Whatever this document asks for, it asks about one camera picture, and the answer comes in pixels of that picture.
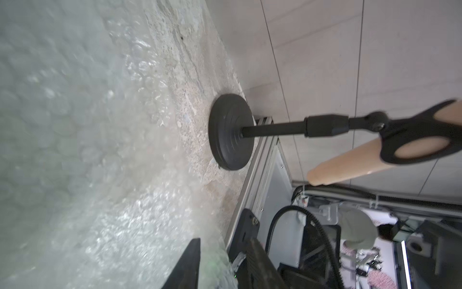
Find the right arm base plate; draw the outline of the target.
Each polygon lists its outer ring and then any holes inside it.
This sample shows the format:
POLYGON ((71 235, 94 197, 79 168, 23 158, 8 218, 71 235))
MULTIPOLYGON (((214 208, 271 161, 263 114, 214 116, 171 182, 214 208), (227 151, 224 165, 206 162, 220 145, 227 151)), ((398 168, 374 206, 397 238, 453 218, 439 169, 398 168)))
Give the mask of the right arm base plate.
POLYGON ((260 222, 248 208, 244 208, 239 217, 236 230, 229 247, 228 256, 230 262, 234 262, 236 257, 245 252, 247 242, 251 238, 256 238, 259 232, 260 222))

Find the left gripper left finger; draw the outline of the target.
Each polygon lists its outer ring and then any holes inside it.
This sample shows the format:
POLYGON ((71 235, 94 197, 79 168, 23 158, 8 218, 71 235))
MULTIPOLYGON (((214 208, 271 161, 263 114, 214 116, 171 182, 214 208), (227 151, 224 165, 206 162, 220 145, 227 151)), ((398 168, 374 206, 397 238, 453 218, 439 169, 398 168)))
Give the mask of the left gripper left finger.
POLYGON ((162 289, 198 289, 200 256, 201 240, 194 238, 185 248, 162 289))

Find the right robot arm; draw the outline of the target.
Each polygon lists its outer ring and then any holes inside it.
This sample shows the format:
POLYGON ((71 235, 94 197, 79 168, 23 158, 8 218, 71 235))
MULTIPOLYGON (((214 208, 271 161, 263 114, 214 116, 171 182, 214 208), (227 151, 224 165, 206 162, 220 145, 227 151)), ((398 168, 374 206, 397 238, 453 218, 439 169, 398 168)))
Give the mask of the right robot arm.
POLYGON ((344 289, 340 274, 340 227, 326 226, 309 210, 289 205, 281 208, 269 226, 265 252, 270 253, 274 231, 280 218, 288 212, 304 215, 306 225, 302 243, 298 246, 299 265, 297 267, 281 263, 278 272, 290 289, 344 289))

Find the bubble wrap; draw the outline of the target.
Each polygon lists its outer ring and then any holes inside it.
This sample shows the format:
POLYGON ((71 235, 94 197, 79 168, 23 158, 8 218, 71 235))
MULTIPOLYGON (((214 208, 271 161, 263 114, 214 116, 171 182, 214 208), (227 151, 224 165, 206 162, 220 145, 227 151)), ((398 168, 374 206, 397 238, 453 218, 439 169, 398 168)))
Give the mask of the bubble wrap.
POLYGON ((236 87, 204 1, 2 1, 1 287, 160 289, 199 238, 198 287, 237 288, 206 137, 236 87))

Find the black microphone stand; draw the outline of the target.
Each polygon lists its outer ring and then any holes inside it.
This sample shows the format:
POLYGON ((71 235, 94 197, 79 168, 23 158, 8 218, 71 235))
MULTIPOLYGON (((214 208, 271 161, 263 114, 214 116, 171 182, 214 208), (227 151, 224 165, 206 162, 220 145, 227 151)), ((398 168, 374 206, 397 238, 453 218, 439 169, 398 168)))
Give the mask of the black microphone stand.
POLYGON ((334 137, 352 130, 380 135, 380 161, 393 165, 423 163, 462 150, 462 126, 449 114, 459 115, 458 102, 441 102, 411 118, 391 120, 384 112, 349 118, 339 114, 309 116, 299 122, 256 126, 249 105, 239 95, 218 97, 209 116, 212 154, 221 168, 242 169, 250 160, 256 137, 303 135, 334 137))

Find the beige foam microphone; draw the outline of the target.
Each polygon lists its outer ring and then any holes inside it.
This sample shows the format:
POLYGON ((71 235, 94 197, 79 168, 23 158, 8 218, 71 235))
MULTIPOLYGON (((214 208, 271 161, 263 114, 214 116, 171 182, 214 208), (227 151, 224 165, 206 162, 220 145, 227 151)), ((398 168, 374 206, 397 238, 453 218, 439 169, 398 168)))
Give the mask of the beige foam microphone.
POLYGON ((383 112, 350 119, 354 130, 379 138, 327 160, 308 172, 313 186, 331 185, 389 169, 424 163, 462 150, 462 103, 441 102, 411 118, 391 120, 383 112))

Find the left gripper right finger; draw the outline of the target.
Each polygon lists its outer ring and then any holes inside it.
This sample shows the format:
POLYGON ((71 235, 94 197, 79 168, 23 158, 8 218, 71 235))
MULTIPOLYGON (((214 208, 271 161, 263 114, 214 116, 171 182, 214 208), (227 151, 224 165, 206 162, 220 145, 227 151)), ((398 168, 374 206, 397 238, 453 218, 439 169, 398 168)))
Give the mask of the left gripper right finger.
POLYGON ((250 289, 288 288, 256 238, 247 242, 245 252, 250 289))

